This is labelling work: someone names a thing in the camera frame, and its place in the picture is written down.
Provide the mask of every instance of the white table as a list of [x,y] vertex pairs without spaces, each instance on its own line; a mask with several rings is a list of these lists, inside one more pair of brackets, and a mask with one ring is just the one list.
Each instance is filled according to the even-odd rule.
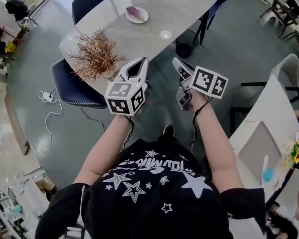
[[[217,0],[104,0],[91,10],[60,43],[60,50],[77,71],[74,60],[69,58],[76,49],[76,37],[80,34],[91,36],[104,28],[107,36],[117,42],[116,51],[126,54],[124,64],[139,57],[153,59],[186,29],[207,12]],[[135,24],[125,16],[126,7],[144,8],[149,19]],[[86,81],[92,88],[104,94],[109,80]]]
[[[254,132],[259,121],[265,123],[280,152],[284,154],[286,143],[295,140],[296,132],[299,131],[299,123],[285,90],[275,76],[269,78],[257,102],[230,137],[230,143],[236,155],[238,171],[245,188],[261,187],[260,183],[239,158],[239,152]],[[281,168],[279,165],[278,167],[276,174],[281,181],[284,180],[291,166]],[[274,187],[272,183],[268,183],[264,187],[266,201],[274,194]]]

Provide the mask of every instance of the gray floor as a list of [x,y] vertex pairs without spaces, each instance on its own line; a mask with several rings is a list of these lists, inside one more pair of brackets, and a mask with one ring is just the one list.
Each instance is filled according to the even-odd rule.
[[[43,150],[48,145],[49,134],[44,118],[50,111],[59,111],[59,105],[43,103],[37,96],[40,90],[50,92],[55,88],[50,66],[62,58],[58,45],[73,27],[71,3],[73,0],[51,0],[35,16],[39,23],[21,46],[8,73],[18,118],[29,143]],[[298,53],[294,41],[285,43],[278,38],[280,26],[273,20],[265,22],[259,15],[268,6],[260,0],[228,0],[217,13],[210,29],[206,31],[202,46],[188,59],[216,71],[229,79],[221,101],[213,100],[218,118],[228,130],[228,109],[231,105],[245,103],[239,98],[240,83],[265,81],[270,70],[290,53]],[[181,112],[174,100],[177,74],[171,61],[175,44],[160,53],[149,66],[151,91],[141,115],[134,120],[136,128],[130,143],[137,138],[153,141],[161,134],[164,125],[172,122],[176,137],[189,147],[193,137],[191,112]],[[102,127],[88,120],[80,108],[62,104],[64,114],[52,115],[48,126],[52,131],[52,149],[39,154],[41,166],[58,187],[75,179],[87,153],[102,135]],[[108,110],[85,108],[89,116],[102,120],[108,126],[113,116]],[[204,154],[198,141],[194,154],[201,161]]]

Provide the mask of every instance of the cyan object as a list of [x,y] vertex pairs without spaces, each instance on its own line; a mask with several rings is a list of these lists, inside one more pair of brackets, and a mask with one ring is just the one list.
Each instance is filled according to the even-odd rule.
[[273,177],[274,177],[274,171],[273,171],[273,169],[267,169],[264,172],[263,177],[264,177],[264,181],[265,182],[270,182],[273,179]]
[[18,213],[21,213],[22,211],[22,207],[20,205],[16,205],[13,207],[13,211],[14,212],[18,212]]

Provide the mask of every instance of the power strip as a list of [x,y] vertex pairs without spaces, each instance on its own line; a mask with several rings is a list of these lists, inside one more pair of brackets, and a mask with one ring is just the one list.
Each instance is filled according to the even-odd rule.
[[51,94],[49,94],[49,93],[47,93],[47,92],[43,92],[43,96],[42,96],[42,98],[44,99],[44,100],[46,100],[46,101],[48,101],[48,102],[53,102],[53,98],[54,98],[54,96],[53,95],[51,95]]

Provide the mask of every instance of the small white plate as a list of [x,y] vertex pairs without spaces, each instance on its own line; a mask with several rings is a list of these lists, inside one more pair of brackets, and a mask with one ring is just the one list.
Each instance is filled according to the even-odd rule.
[[125,12],[126,18],[128,18],[129,21],[131,21],[133,23],[137,23],[137,24],[141,24],[141,23],[146,22],[149,19],[148,12],[146,10],[144,10],[143,8],[140,8],[140,7],[135,7],[135,8],[139,10],[139,12],[142,14],[145,21],[141,21],[138,18],[134,17],[133,15],[130,15],[128,13],[128,11]]

